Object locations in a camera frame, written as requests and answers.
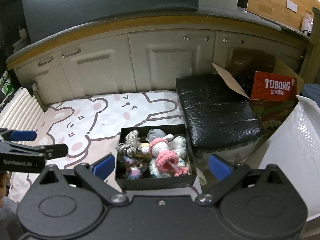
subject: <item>blue fabric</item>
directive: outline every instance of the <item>blue fabric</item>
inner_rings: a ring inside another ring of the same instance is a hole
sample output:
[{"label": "blue fabric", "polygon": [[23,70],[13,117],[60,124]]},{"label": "blue fabric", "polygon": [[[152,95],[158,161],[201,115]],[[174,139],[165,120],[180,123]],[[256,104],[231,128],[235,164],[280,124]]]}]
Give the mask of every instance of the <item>blue fabric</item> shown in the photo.
[{"label": "blue fabric", "polygon": [[92,169],[92,173],[98,178],[105,180],[113,172],[115,166],[116,159],[113,155],[110,155],[110,157],[95,165]]},{"label": "blue fabric", "polygon": [[209,156],[209,170],[217,178],[222,181],[232,173],[232,165],[221,161],[215,155]]},{"label": "blue fabric", "polygon": [[320,107],[320,85],[318,84],[305,84],[302,87],[301,94],[315,101]]},{"label": "blue fabric", "polygon": [[13,131],[10,139],[14,142],[34,141],[37,138],[35,131]]}]

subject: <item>cartoon bear print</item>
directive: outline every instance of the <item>cartoon bear print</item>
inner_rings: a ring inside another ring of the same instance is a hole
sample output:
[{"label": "cartoon bear print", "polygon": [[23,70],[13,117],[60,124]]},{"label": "cartoon bear print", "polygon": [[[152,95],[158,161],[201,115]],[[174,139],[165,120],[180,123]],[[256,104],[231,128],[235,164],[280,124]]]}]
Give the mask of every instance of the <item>cartoon bear print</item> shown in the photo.
[{"label": "cartoon bear print", "polygon": [[69,147],[66,158],[50,162],[68,168],[86,158],[92,141],[107,139],[93,132],[93,129],[99,123],[100,113],[108,107],[108,101],[102,97],[87,97],[68,101],[59,107],[64,105],[74,109],[73,114],[59,122],[59,125],[53,125],[48,134],[55,139],[56,144],[65,143]]},{"label": "cartoon bear print", "polygon": [[103,97],[109,106],[101,113],[94,131],[104,137],[118,134],[122,127],[183,124],[175,93],[128,93]]},{"label": "cartoon bear print", "polygon": [[[71,107],[62,107],[56,109],[50,106],[38,122],[36,133],[40,136],[34,141],[29,141],[27,145],[38,146],[46,144],[54,144],[55,139],[52,135],[48,133],[51,127],[59,122],[64,121],[70,117],[74,112]],[[24,194],[28,191],[32,183],[36,180],[39,174],[37,173],[21,173],[14,172],[11,176],[11,188],[9,197],[20,202]]]}]

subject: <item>white cabinet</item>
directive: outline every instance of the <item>white cabinet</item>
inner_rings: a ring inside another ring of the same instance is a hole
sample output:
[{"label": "white cabinet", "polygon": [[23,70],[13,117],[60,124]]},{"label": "white cabinet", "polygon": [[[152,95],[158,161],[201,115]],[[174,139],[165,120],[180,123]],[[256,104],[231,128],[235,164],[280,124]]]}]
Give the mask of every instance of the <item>white cabinet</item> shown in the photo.
[{"label": "white cabinet", "polygon": [[304,52],[276,41],[232,32],[217,31],[213,63],[225,68],[233,49],[257,49],[275,55],[296,71]]},{"label": "white cabinet", "polygon": [[58,60],[52,53],[15,70],[22,86],[38,84],[38,94],[45,104],[73,99],[68,81]]},{"label": "white cabinet", "polygon": [[175,89],[177,77],[210,73],[215,33],[169,30],[129,34],[137,90]]},{"label": "white cabinet", "polygon": [[136,91],[127,34],[61,49],[58,55],[76,98]]}]

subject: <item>screw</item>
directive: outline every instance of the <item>screw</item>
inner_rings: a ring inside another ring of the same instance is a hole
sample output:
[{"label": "screw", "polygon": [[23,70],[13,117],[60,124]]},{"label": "screw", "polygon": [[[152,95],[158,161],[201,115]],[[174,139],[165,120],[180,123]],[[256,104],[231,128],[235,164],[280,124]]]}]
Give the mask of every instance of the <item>screw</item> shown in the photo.
[{"label": "screw", "polygon": [[198,200],[202,203],[212,203],[213,196],[211,194],[200,194]]},{"label": "screw", "polygon": [[115,194],[115,195],[112,195],[111,196],[111,201],[113,202],[113,203],[125,203],[125,202],[127,202],[128,201],[128,198],[127,198],[127,196],[125,196],[125,195],[123,195],[123,194]]},{"label": "screw", "polygon": [[166,204],[166,202],[164,200],[159,200],[157,203],[160,206],[164,206]]}]

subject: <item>bed sheet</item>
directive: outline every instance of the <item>bed sheet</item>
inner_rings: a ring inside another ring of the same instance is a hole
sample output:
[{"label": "bed sheet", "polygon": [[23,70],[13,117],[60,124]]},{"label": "bed sheet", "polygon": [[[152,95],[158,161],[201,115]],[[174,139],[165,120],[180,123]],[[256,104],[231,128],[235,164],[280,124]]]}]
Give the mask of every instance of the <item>bed sheet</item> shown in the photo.
[{"label": "bed sheet", "polygon": [[[91,164],[109,153],[116,157],[115,146],[122,127],[183,123],[178,95],[172,91],[98,95],[51,105],[36,125],[37,139],[28,145],[67,144],[68,155],[48,160],[47,164],[70,169],[81,162]],[[14,172],[9,197],[20,202],[37,176]],[[114,171],[106,182],[121,191]],[[191,188],[148,191],[147,194],[191,195],[194,198],[200,190],[197,179]]]}]

